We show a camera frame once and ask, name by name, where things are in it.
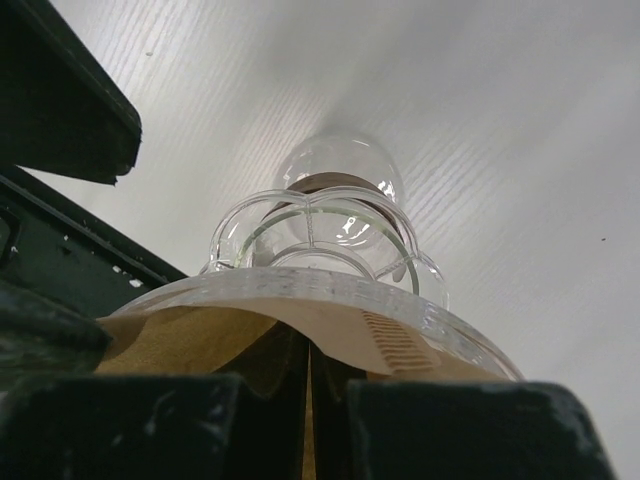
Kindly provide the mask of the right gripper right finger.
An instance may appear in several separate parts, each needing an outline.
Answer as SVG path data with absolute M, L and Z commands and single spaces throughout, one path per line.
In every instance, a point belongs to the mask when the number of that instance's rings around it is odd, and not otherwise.
M 589 412 L 552 383 L 367 379 L 311 350 L 319 479 L 613 479 Z

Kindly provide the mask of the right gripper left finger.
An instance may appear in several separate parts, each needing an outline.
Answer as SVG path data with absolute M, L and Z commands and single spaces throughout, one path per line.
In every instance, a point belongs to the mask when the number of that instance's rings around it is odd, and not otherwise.
M 278 325 L 207 375 L 32 377 L 1 404 L 1 475 L 297 479 L 307 356 Z

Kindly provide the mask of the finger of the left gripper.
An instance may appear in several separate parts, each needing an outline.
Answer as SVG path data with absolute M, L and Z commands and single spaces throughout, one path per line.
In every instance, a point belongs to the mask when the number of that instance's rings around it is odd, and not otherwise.
M 141 119 L 48 1 L 1 4 L 1 163 L 113 185 Z

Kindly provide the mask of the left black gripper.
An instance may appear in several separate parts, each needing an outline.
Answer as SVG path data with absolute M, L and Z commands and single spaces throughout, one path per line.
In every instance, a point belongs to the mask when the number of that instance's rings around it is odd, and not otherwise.
M 3 392 L 30 376 L 92 372 L 111 343 L 95 320 L 1 282 Z

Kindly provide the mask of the clear glass dripper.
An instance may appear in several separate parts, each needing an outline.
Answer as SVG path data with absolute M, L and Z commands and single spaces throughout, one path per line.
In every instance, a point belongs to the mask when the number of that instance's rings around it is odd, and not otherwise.
M 115 317 L 181 307 L 269 317 L 378 378 L 521 379 L 498 347 L 450 312 L 444 278 L 404 212 L 361 187 L 248 197 L 215 228 L 198 275 Z

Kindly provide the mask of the clear glass flask with coffee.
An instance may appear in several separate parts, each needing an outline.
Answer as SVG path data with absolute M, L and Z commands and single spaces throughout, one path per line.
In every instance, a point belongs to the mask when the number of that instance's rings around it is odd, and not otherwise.
M 301 267 L 401 282 L 408 270 L 404 239 L 388 202 L 402 182 L 387 152 L 346 134 L 311 137 L 279 166 L 278 190 L 304 202 L 272 202 L 250 236 L 251 267 Z

